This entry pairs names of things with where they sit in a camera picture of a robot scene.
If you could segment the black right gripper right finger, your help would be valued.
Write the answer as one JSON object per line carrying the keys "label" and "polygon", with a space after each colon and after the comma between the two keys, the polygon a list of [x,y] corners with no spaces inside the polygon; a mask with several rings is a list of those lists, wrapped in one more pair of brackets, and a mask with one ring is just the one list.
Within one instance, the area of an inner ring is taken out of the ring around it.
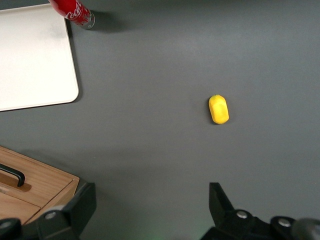
{"label": "black right gripper right finger", "polygon": [[209,184],[209,211],[214,226],[203,240],[318,240],[320,221],[315,218],[274,216],[264,222],[244,209],[235,209],[218,182]]}

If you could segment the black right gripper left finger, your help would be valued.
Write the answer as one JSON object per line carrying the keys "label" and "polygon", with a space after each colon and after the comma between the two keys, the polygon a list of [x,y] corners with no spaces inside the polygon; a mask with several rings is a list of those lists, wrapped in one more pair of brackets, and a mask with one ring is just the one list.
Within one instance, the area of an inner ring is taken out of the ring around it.
{"label": "black right gripper left finger", "polygon": [[62,209],[48,210],[31,223],[0,220],[2,240],[79,240],[97,207],[96,185],[85,183]]}

